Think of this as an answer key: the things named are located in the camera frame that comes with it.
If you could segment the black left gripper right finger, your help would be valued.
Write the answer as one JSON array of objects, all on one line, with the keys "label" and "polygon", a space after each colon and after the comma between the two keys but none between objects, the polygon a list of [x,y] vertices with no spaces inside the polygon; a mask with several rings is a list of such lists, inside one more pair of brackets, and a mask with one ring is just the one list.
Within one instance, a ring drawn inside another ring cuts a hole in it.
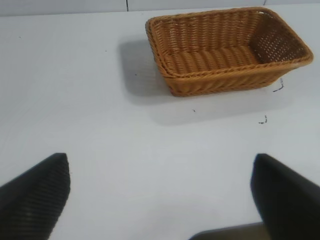
[{"label": "black left gripper right finger", "polygon": [[272,240],[320,238],[320,187],[265,153],[256,155],[250,189]]}]

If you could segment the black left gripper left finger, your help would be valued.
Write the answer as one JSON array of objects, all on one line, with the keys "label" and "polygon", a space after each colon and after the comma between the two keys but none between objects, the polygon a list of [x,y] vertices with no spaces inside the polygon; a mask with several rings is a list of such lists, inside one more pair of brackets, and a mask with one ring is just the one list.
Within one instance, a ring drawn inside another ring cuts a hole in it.
[{"label": "black left gripper left finger", "polygon": [[54,153],[0,188],[0,238],[49,239],[71,191],[66,153]]}]

